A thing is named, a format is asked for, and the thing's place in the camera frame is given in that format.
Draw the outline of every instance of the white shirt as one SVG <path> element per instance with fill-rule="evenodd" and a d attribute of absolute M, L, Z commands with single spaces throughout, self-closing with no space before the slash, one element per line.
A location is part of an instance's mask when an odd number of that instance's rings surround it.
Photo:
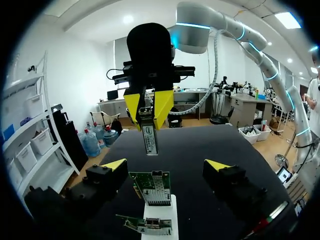
<path fill-rule="evenodd" d="M 306 95 L 311 100 L 317 102 L 315 108 L 313 110 L 310 110 L 309 125 L 311 131 L 320 138 L 320 90 L 318 89 L 319 84 L 320 80 L 318 78 L 313 79 L 310 82 L 310 86 Z"/>

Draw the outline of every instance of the white robotic arm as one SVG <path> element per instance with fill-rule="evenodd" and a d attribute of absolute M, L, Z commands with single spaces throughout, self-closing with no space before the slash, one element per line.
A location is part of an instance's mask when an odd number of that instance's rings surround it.
<path fill-rule="evenodd" d="M 262 70 L 266 79 L 280 98 L 280 106 L 287 113 L 294 111 L 294 124 L 298 146 L 297 160 L 293 169 L 299 171 L 301 180 L 310 192 L 320 169 L 320 146 L 312 144 L 307 114 L 297 88 L 286 90 L 278 69 L 262 52 L 267 40 L 256 30 L 234 18 L 195 2 L 180 2 L 176 9 L 177 48 L 190 54 L 203 54 L 207 50 L 211 28 L 225 30 L 225 35 L 242 45 L 244 53 Z"/>

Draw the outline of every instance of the black table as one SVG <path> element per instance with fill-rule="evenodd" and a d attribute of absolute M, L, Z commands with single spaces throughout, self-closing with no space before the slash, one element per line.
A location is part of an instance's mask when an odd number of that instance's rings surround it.
<path fill-rule="evenodd" d="M 123 133 L 113 144 L 101 164 L 126 158 L 131 172 L 170 172 L 171 193 L 176 195 L 179 239 L 236 239 L 244 222 L 219 201 L 202 177 L 205 159 L 226 165 L 239 165 L 246 176 L 259 187 L 267 188 L 279 203 L 289 206 L 271 224 L 285 229 L 295 219 L 287 191 L 265 159 L 229 125 L 161 129 L 157 132 L 158 156 L 147 156 L 141 132 Z M 90 221 L 106 239 L 140 239 L 141 235 L 124 227 L 115 217 L 120 214 L 143 218 L 145 203 L 133 189 L 128 177 L 112 202 L 107 202 Z"/>

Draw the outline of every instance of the ceiling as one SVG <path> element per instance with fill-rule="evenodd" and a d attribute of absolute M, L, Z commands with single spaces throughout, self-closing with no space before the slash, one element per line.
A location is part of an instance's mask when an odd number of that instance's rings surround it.
<path fill-rule="evenodd" d="M 176 23 L 176 6 L 182 0 L 56 0 L 55 16 L 44 14 L 47 21 L 61 26 L 66 32 L 80 38 L 107 43 L 126 37 L 140 24 L 160 23 L 169 28 Z M 276 0 L 194 0 L 235 18 L 272 42 L 263 50 L 295 75 L 309 80 L 315 77 L 308 50 L 312 43 L 301 29 L 286 29 L 273 14 L 288 12 Z M 124 23 L 132 16 L 133 22 Z"/>

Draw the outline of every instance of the white bin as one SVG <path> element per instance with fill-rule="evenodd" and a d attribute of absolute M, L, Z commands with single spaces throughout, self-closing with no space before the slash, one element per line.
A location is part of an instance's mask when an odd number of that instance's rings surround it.
<path fill-rule="evenodd" d="M 35 118 L 45 111 L 42 93 L 28 98 L 25 100 L 24 105 L 26 113 L 30 118 Z"/>
<path fill-rule="evenodd" d="M 256 133 L 256 135 L 253 135 L 253 136 L 245 135 L 244 132 L 243 132 L 245 130 L 244 127 L 240 127 L 238 129 L 239 133 L 251 144 L 255 144 L 257 142 L 257 140 L 258 140 L 258 137 L 260 136 L 260 133 L 257 130 L 255 130 L 255 128 L 253 128 L 253 129 L 254 129 L 254 131 Z"/>
<path fill-rule="evenodd" d="M 31 139 L 31 143 L 38 154 L 45 155 L 53 145 L 49 134 L 49 128 L 44 128 L 38 136 Z"/>
<path fill-rule="evenodd" d="M 22 148 L 22 150 L 16 155 L 16 158 L 21 163 L 24 170 L 28 173 L 36 165 L 37 159 L 30 146 L 30 142 Z"/>
<path fill-rule="evenodd" d="M 12 185 L 17 190 L 19 188 L 23 178 L 21 176 L 19 169 L 17 168 L 17 165 L 16 165 L 14 159 L 12 159 L 10 161 L 7 168 L 8 168 L 8 173 L 9 173 Z"/>
<path fill-rule="evenodd" d="M 266 131 L 261 131 L 260 130 L 261 126 L 262 126 L 261 124 L 253 125 L 254 129 L 258 131 L 258 133 L 260 133 L 260 136 L 257 139 L 258 142 L 267 140 L 269 134 L 271 133 L 271 129 L 268 126 L 266 126 L 266 129 L 267 129 Z"/>

